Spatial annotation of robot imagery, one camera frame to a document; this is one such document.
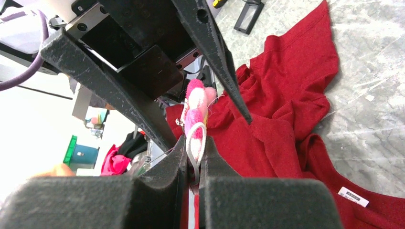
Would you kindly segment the pink flower brooch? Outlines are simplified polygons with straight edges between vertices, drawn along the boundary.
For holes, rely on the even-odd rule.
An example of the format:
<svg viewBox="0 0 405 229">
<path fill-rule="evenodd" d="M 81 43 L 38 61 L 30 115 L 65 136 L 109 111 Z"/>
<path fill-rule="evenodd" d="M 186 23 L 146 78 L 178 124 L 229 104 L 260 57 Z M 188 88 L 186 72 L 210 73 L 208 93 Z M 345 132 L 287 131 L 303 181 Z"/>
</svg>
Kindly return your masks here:
<svg viewBox="0 0 405 229">
<path fill-rule="evenodd" d="M 176 120 L 176 124 L 184 131 L 190 183 L 193 186 L 200 182 L 200 165 L 207 140 L 208 112 L 216 98 L 216 89 L 204 86 L 201 80 L 192 79 L 186 89 L 183 111 Z"/>
</svg>

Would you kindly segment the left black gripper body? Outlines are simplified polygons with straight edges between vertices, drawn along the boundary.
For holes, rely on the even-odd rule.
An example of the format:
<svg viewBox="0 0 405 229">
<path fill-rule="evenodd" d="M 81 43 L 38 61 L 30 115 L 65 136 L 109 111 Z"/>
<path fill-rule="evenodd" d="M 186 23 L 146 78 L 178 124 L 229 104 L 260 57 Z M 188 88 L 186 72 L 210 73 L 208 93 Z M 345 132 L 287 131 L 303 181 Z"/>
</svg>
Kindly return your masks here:
<svg viewBox="0 0 405 229">
<path fill-rule="evenodd" d="M 67 31 L 151 99 L 182 100 L 200 56 L 170 0 L 75 0 Z"/>
</svg>

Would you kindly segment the red t-shirt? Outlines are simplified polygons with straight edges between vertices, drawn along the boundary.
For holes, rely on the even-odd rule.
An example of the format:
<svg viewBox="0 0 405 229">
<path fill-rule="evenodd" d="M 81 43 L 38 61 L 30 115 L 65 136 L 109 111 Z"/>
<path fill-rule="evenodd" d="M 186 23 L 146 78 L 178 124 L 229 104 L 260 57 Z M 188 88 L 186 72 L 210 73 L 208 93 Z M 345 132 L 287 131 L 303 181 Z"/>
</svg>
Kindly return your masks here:
<svg viewBox="0 0 405 229">
<path fill-rule="evenodd" d="M 237 69 L 247 124 L 225 94 L 211 105 L 208 135 L 244 177 L 311 178 L 332 193 L 346 229 L 402 229 L 405 201 L 368 191 L 334 168 L 313 128 L 329 111 L 324 90 L 338 72 L 326 1 Z"/>
</svg>

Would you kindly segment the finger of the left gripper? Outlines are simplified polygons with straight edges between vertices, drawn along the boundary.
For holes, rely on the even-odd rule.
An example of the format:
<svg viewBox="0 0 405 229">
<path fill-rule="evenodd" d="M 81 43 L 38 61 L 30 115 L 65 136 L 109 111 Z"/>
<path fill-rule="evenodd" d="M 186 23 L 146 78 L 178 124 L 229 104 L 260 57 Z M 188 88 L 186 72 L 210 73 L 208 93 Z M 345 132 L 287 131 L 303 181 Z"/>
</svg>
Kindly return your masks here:
<svg viewBox="0 0 405 229">
<path fill-rule="evenodd" d="M 60 29 L 47 38 L 40 53 L 46 62 L 74 78 L 138 125 L 162 150 L 175 146 L 176 137 L 158 104 L 65 30 Z"/>
<path fill-rule="evenodd" d="M 232 54 L 227 49 L 207 2 L 205 0 L 171 2 L 178 12 L 181 24 L 210 64 L 233 104 L 246 122 L 251 124 L 253 119 L 239 91 Z"/>
</svg>

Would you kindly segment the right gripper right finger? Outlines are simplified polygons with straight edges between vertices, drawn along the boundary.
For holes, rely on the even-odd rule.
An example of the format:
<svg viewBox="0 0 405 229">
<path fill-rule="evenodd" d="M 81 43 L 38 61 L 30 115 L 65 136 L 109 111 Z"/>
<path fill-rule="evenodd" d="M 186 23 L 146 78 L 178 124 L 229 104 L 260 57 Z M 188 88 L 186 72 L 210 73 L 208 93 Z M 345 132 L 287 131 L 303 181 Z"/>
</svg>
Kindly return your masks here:
<svg viewBox="0 0 405 229">
<path fill-rule="evenodd" d="M 313 179 L 246 178 L 206 140 L 201 163 L 202 229 L 341 229 L 331 193 Z"/>
</svg>

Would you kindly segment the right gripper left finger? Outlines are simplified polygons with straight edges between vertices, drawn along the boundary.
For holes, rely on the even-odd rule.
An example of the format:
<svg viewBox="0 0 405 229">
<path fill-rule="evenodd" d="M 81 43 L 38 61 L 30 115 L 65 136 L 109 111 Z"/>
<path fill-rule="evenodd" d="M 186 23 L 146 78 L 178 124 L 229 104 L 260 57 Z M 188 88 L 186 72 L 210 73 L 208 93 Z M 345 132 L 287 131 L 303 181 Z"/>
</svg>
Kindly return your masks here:
<svg viewBox="0 0 405 229">
<path fill-rule="evenodd" d="M 185 229 L 185 138 L 140 176 L 35 177 L 0 211 L 3 229 Z"/>
</svg>

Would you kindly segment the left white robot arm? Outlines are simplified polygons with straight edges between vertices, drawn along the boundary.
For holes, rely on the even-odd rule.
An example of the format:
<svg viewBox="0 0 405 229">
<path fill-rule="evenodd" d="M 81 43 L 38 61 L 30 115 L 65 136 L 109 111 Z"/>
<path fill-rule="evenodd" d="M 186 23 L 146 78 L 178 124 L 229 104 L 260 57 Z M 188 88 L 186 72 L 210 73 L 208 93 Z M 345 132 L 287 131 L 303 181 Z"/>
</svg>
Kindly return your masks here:
<svg viewBox="0 0 405 229">
<path fill-rule="evenodd" d="M 67 23 L 44 43 L 36 10 L 0 19 L 0 42 L 76 79 L 167 150 L 175 137 L 155 100 L 184 80 L 204 56 L 244 119 L 252 117 L 236 84 L 232 54 L 203 0 L 54 0 Z"/>
</svg>

